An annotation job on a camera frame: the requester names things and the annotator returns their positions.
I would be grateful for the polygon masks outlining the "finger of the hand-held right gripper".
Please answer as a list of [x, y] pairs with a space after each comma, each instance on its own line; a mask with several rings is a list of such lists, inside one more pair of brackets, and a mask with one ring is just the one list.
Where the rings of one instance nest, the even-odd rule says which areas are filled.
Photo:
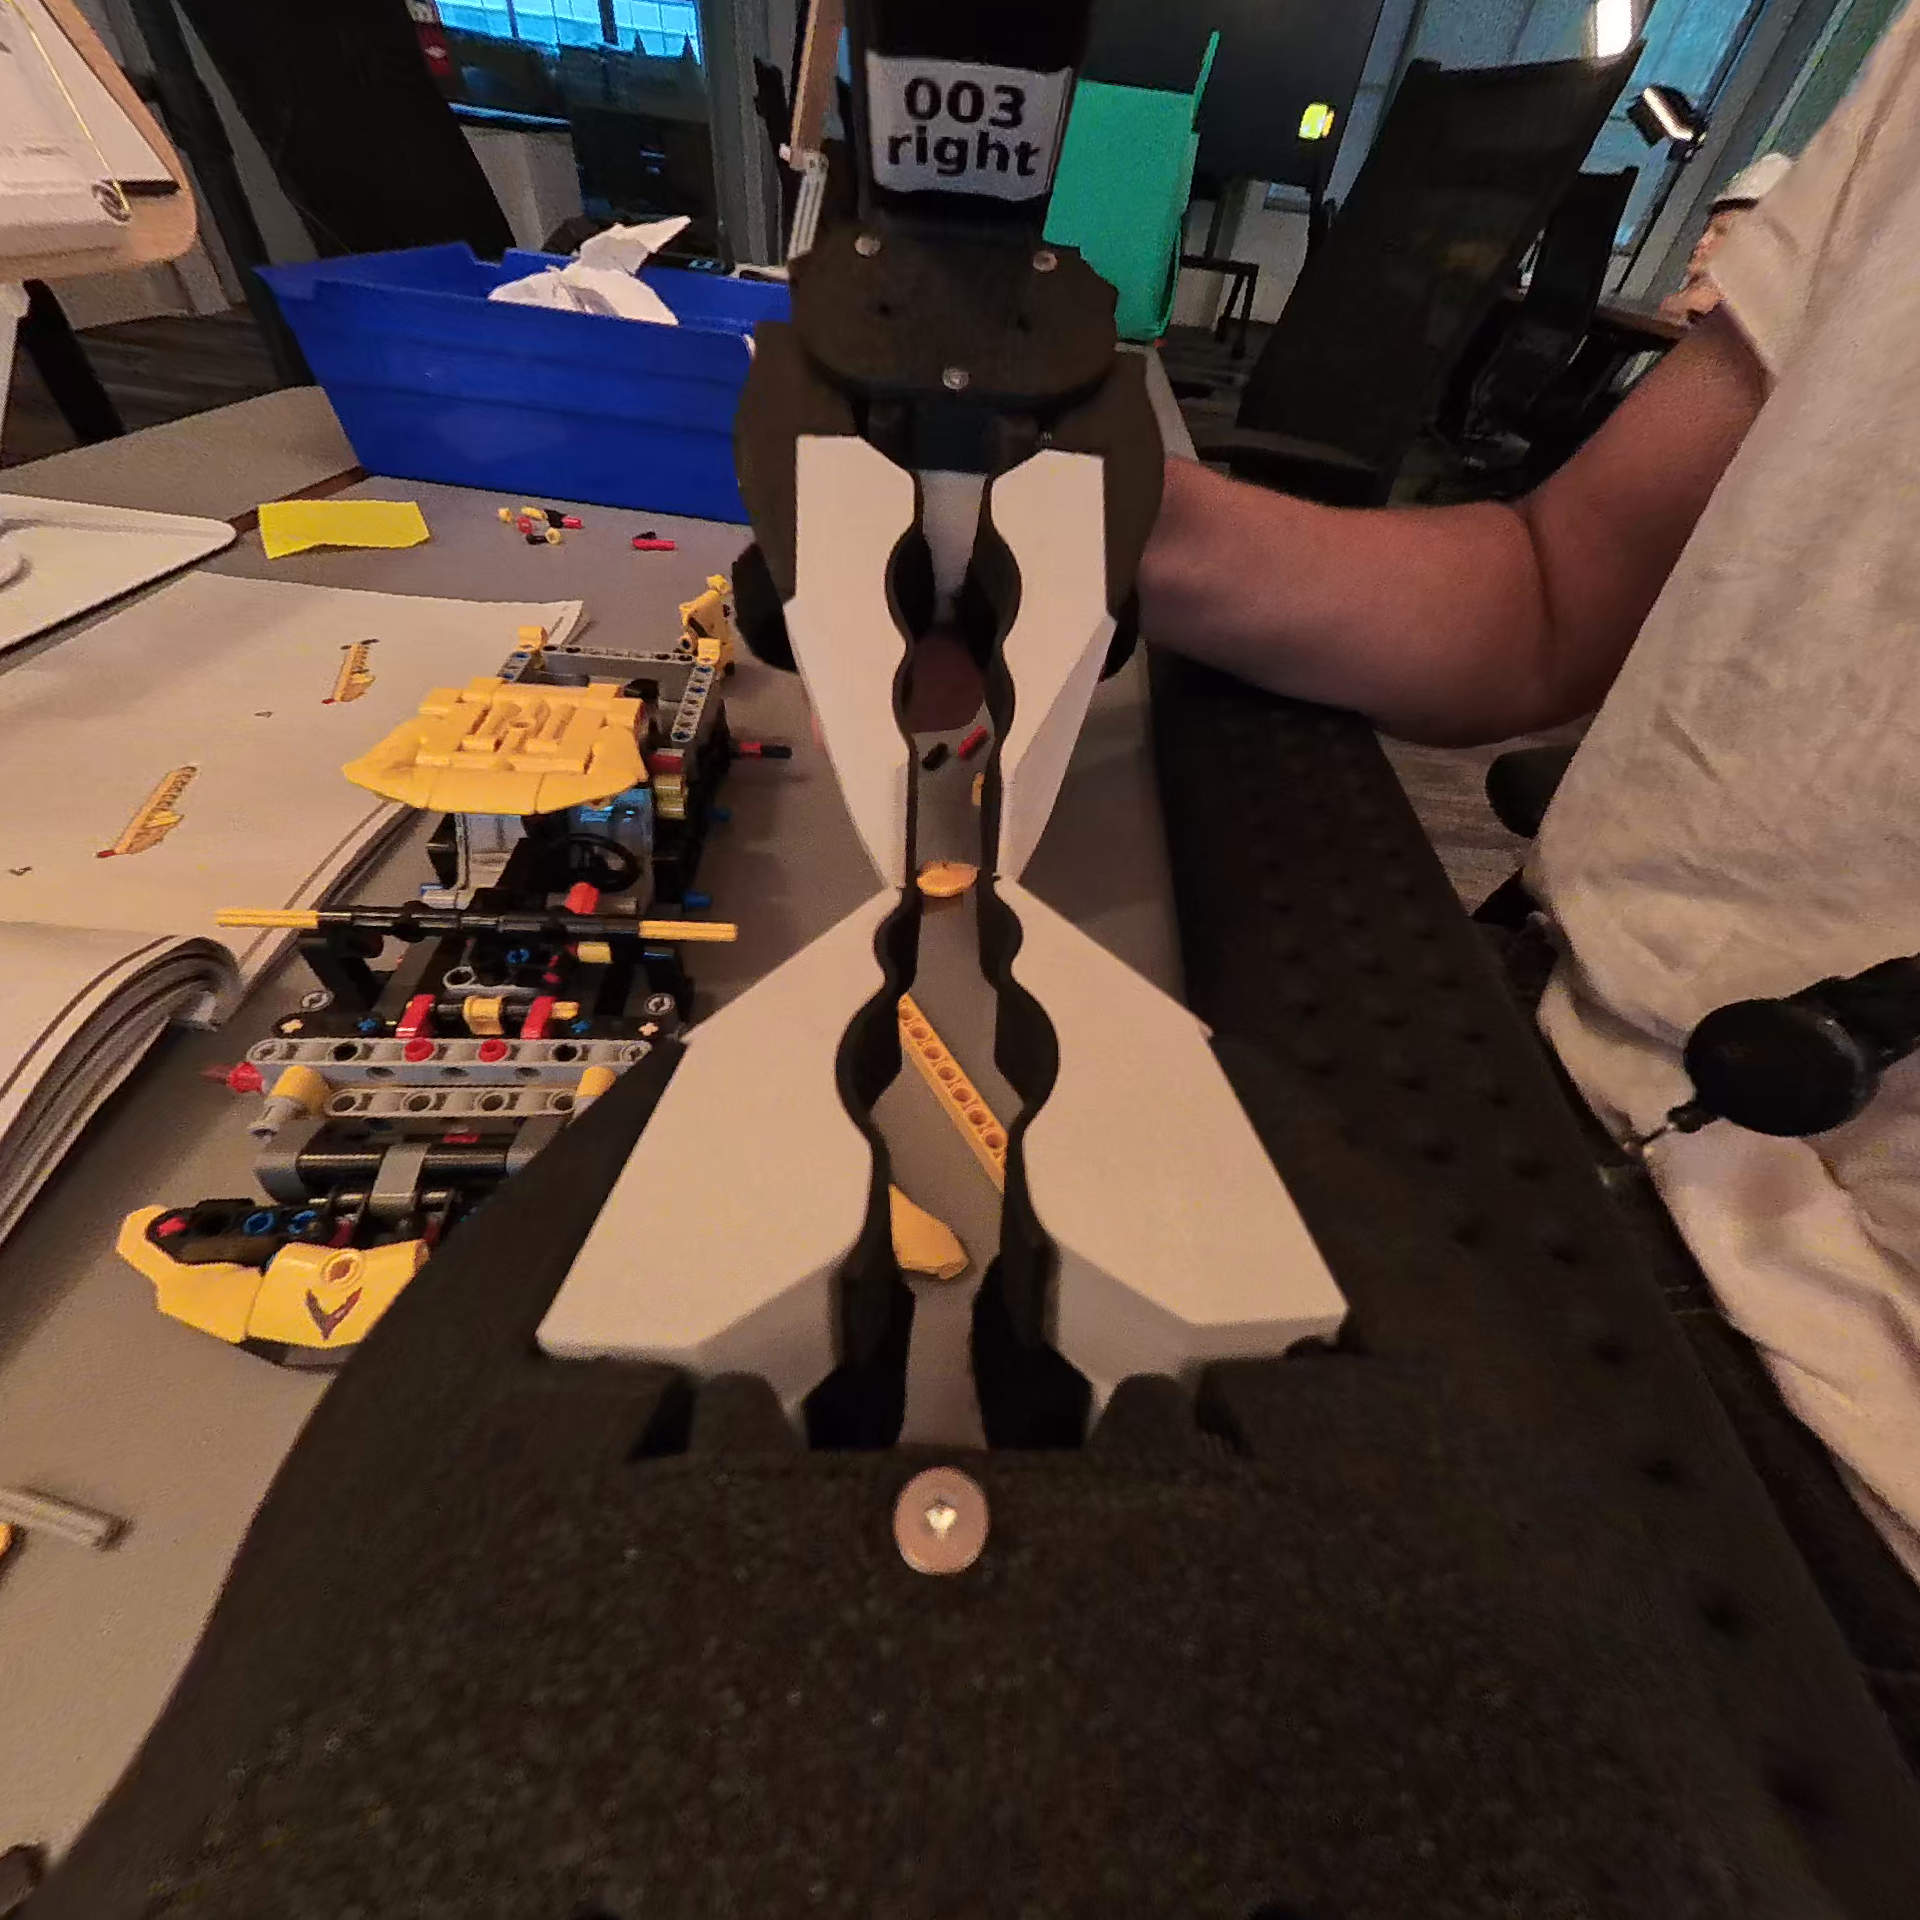
[[919, 517], [912, 474], [856, 437], [801, 437], [795, 663], [854, 826], [882, 885], [907, 869], [907, 637], [891, 564]]
[[976, 535], [998, 640], [992, 873], [1021, 879], [1064, 789], [1117, 632], [1102, 462], [1047, 448], [998, 474]]

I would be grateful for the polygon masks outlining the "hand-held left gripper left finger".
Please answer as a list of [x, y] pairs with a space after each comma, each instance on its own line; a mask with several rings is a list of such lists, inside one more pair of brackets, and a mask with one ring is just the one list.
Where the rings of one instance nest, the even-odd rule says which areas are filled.
[[698, 1024], [537, 1329], [566, 1359], [752, 1376], [818, 1448], [888, 1448], [914, 1293], [874, 1108], [922, 912], [888, 887]]

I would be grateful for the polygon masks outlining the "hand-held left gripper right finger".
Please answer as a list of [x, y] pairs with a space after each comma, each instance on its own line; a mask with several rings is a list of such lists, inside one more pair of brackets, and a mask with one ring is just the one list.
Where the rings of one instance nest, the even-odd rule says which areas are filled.
[[992, 1448], [1074, 1448], [1114, 1390], [1334, 1341], [1350, 1301], [1210, 1029], [1015, 879], [978, 906], [1021, 1110], [973, 1364]]

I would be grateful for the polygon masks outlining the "grey desk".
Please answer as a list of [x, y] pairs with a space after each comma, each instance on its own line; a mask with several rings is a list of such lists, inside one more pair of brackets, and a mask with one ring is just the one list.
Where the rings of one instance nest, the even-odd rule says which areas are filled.
[[[9, 490], [109, 496], [109, 481], [160, 480], [162, 452], [232, 450], [233, 481], [282, 477], [287, 424], [314, 424], [318, 454], [346, 457], [321, 390], [287, 390], [35, 463]], [[334, 496], [414, 496], [432, 540], [408, 550], [321, 550], [265, 562], [251, 529], [213, 560], [233, 577], [477, 600], [582, 599], [590, 636], [627, 648], [672, 632], [680, 600], [729, 568], [737, 525], [637, 518], [582, 506], [585, 527], [537, 556], [496, 522], [496, 496], [405, 486], [360, 470], [326, 474]], [[744, 735], [792, 743], [784, 762], [741, 760], [712, 829], [699, 885], [712, 913], [738, 924], [733, 946], [688, 958], [707, 1015], [782, 964], [874, 890], [865, 847], [829, 758], [809, 733], [801, 680], [744, 660], [727, 713]], [[1141, 656], [1102, 686], [1024, 882], [1121, 960], [1184, 998], [1168, 895], [1162, 796]], [[265, 976], [221, 1032], [177, 1029], [89, 1124], [5, 1248], [5, 1484], [104, 1508], [129, 1525], [110, 1552], [29, 1540], [5, 1569], [5, 1845], [58, 1855], [101, 1805], [173, 1694], [230, 1564], [277, 1468], [337, 1376], [283, 1372], [162, 1320], [146, 1281], [113, 1252], [141, 1205], [192, 1201], [251, 1185], [247, 1108], [202, 1079], [232, 1063], [297, 1004], [294, 970]], [[1013, 1116], [992, 1068], [992, 991], [976, 970], [973, 905], [928, 905], [914, 997]], [[973, 1293], [999, 1241], [999, 1205], [912, 1070], [878, 1104], [897, 1176], [949, 1221], [974, 1254], [955, 1281], [919, 1295], [904, 1438], [973, 1448], [982, 1418], [969, 1366]]]

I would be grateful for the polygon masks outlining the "person's right hand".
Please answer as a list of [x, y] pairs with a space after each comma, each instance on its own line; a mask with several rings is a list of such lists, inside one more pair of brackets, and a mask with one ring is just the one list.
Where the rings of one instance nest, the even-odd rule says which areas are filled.
[[912, 735], [946, 733], [974, 722], [984, 706], [982, 666], [968, 637], [938, 623], [912, 642], [904, 722]]

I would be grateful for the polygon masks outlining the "yellow wheel arch panel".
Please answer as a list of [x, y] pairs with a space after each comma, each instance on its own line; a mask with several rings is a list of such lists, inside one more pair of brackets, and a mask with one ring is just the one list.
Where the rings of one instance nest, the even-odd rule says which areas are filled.
[[890, 1184], [890, 1226], [897, 1264], [907, 1277], [959, 1280], [969, 1270], [969, 1249], [954, 1226]]

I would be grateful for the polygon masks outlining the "long yellow holed beam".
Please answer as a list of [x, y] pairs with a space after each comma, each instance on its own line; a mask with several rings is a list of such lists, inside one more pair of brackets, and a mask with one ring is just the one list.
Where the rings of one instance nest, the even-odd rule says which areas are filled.
[[904, 1061], [919, 1073], [938, 1110], [961, 1134], [984, 1176], [1001, 1193], [1009, 1151], [1006, 1121], [911, 991], [899, 998], [897, 1032]]

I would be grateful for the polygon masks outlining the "wooden stick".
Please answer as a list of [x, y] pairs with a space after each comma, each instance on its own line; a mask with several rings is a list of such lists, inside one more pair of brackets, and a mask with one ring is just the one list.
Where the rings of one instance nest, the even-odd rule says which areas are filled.
[[784, 165], [798, 182], [786, 225], [784, 265], [793, 268], [814, 245], [829, 198], [829, 112], [837, 101], [837, 63], [846, 1], [808, 1], [801, 63], [792, 92]]

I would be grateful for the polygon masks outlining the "crumpled white paper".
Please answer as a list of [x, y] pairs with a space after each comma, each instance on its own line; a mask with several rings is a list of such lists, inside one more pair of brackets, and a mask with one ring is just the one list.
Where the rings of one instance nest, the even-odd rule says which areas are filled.
[[640, 269], [690, 225], [688, 214], [649, 224], [618, 224], [583, 239], [576, 256], [560, 268], [513, 279], [495, 288], [495, 304], [534, 306], [552, 313], [576, 313], [607, 320], [677, 326], [680, 318], [662, 294], [640, 279]]

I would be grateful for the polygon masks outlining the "blue storage bin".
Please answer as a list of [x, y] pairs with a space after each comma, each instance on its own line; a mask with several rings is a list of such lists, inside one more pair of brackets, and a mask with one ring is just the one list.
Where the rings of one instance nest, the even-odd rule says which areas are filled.
[[495, 302], [555, 268], [464, 245], [262, 269], [357, 462], [523, 500], [746, 522], [734, 417], [779, 280], [647, 268], [675, 326]]

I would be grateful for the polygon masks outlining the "partly built yellow toy car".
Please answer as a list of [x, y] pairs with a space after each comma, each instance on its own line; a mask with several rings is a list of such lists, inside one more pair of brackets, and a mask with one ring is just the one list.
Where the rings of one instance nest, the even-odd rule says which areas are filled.
[[256, 1190], [118, 1234], [162, 1317], [282, 1366], [346, 1359], [447, 1237], [686, 1038], [686, 949], [737, 938], [698, 885], [719, 789], [793, 752], [734, 733], [733, 672], [680, 642], [521, 629], [344, 768], [430, 816], [416, 898], [218, 913], [295, 935], [312, 991], [226, 1073], [256, 1096]]

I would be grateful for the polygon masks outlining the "yellow paper scrap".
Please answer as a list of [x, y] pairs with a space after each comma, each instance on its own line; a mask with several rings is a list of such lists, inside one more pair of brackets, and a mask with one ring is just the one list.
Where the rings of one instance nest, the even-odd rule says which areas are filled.
[[256, 509], [262, 550], [288, 560], [322, 549], [408, 550], [430, 540], [414, 500], [312, 496], [267, 500]]

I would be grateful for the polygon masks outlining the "open instruction booklet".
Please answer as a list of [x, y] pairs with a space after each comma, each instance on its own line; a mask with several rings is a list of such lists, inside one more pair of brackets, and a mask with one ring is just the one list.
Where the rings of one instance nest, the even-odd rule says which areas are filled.
[[155, 1038], [230, 1020], [294, 938], [218, 913], [322, 905], [400, 826], [346, 762], [583, 623], [198, 570], [5, 669], [5, 1237]]

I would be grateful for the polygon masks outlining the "grey flat beam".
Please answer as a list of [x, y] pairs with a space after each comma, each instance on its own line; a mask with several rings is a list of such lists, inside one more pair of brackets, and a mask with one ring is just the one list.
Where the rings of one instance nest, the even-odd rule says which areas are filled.
[[3, 1526], [88, 1552], [109, 1552], [129, 1528], [125, 1520], [99, 1508], [15, 1485], [3, 1485]]

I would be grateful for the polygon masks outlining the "printed instruction sheet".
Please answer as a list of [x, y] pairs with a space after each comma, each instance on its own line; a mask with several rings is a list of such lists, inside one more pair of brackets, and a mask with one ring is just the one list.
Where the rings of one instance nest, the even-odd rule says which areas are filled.
[[185, 250], [179, 157], [86, 16], [3, 5], [8, 280], [125, 272]]

